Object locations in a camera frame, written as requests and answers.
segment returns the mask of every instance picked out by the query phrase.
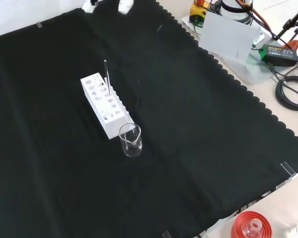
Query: glass stirring rod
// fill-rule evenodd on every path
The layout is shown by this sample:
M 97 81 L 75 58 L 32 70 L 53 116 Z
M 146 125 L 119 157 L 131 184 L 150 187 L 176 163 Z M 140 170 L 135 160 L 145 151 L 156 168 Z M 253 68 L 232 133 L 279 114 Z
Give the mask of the glass stirring rod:
M 104 67 L 105 67 L 105 74 L 106 74 L 106 78 L 107 78 L 108 95 L 110 96 L 110 81 L 109 81 L 107 60 L 104 60 Z

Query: yellow device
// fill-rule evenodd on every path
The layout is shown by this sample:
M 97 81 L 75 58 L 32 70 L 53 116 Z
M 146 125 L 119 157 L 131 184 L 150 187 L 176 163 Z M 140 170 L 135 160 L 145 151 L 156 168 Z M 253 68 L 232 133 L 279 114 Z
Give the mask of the yellow device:
M 190 22 L 204 22 L 210 3 L 204 0 L 194 0 L 190 8 Z

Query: orange component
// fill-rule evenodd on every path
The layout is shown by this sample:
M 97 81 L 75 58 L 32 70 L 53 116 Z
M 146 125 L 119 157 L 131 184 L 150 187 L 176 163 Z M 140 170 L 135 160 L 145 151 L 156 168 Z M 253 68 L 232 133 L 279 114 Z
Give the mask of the orange component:
M 196 0 L 196 4 L 200 6 L 203 6 L 204 2 L 205 0 Z
M 288 45 L 293 49 L 293 50 L 297 50 L 298 49 L 298 40 L 292 40 L 292 41 L 289 41 L 288 42 Z M 289 48 L 288 46 L 286 45 L 283 45 L 282 46 L 283 48 Z
M 245 223 L 250 222 L 253 219 L 259 219 L 262 222 L 263 232 L 260 238 L 272 238 L 273 230 L 270 223 L 263 215 L 253 211 L 245 211 L 237 216 L 232 226 L 231 238 L 244 238 L 245 236 L 242 228 Z

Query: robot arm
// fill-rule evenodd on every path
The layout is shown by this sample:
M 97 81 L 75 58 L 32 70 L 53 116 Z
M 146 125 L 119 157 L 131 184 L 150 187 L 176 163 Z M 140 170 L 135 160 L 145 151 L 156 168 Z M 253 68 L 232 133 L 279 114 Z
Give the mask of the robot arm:
M 120 0 L 118 5 L 118 11 L 122 14 L 127 14 L 134 5 L 134 0 Z M 92 13 L 98 6 L 98 0 L 86 0 L 82 9 L 86 13 Z

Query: red lid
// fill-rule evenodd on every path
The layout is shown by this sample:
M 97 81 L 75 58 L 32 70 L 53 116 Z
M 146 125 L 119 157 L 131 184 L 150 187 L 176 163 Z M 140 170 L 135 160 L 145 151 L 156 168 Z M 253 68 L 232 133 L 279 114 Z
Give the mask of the red lid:
M 263 232 L 260 238 L 271 238 L 273 236 L 272 227 L 263 215 L 253 211 L 246 211 L 239 214 L 235 219 L 231 230 L 231 237 L 245 238 L 242 228 L 245 223 L 250 222 L 253 219 L 259 219 L 263 224 Z

